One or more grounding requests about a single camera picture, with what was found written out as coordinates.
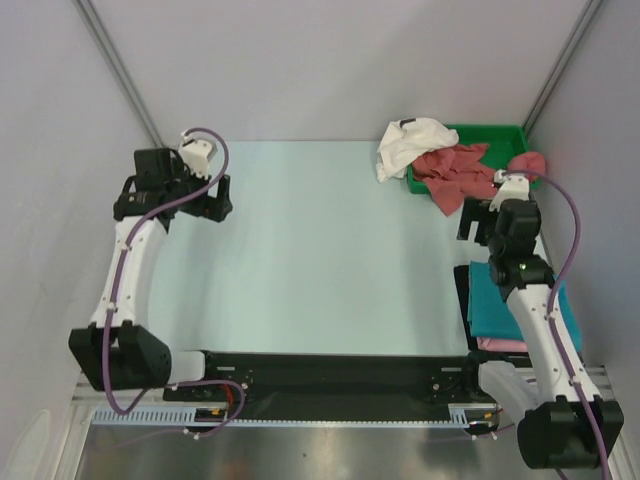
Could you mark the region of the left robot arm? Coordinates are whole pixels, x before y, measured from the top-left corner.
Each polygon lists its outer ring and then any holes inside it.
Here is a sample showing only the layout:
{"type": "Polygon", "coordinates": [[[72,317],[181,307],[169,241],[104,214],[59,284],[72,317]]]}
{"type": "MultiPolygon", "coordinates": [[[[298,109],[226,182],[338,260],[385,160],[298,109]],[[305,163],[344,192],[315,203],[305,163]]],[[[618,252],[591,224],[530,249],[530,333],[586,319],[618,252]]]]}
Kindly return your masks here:
{"type": "Polygon", "coordinates": [[[179,212],[220,223],[232,210],[230,178],[213,176],[215,144],[188,140],[178,148],[140,149],[134,175],[113,206],[115,244],[99,303],[68,345],[97,391],[163,388],[186,382],[197,398],[214,397],[221,376],[202,351],[170,349],[148,326],[152,276],[171,221],[179,212]]]}

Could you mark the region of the teal t shirt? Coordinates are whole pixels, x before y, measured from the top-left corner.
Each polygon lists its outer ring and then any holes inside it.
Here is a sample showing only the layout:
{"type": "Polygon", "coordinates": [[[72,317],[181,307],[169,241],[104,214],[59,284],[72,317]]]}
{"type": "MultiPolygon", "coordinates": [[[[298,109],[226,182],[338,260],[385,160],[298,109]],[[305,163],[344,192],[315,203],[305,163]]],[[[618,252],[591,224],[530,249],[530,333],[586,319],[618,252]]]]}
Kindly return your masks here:
{"type": "Polygon", "coordinates": [[[469,304],[467,320],[479,348],[491,352],[536,352],[554,346],[552,329],[564,335],[564,344],[581,349],[581,334],[571,311],[566,291],[560,288],[551,297],[546,284],[514,288],[506,297],[490,277],[490,266],[469,265],[469,304]]]}

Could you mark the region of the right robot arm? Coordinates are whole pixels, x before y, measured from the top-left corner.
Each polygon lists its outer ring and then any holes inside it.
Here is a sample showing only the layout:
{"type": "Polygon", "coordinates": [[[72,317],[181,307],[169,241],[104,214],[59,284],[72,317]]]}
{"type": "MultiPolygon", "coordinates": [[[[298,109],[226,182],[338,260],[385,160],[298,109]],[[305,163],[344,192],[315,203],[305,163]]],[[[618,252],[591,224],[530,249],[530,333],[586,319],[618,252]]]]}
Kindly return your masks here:
{"type": "Polygon", "coordinates": [[[624,423],[614,400],[592,382],[566,328],[557,300],[559,281],[535,253],[541,214],[535,201],[464,201],[457,237],[489,250],[490,278],[514,316],[533,367],[528,383],[507,360],[487,360],[461,376],[473,401],[492,397],[514,422],[518,446],[531,469],[599,468],[610,478],[608,458],[624,423]]]}

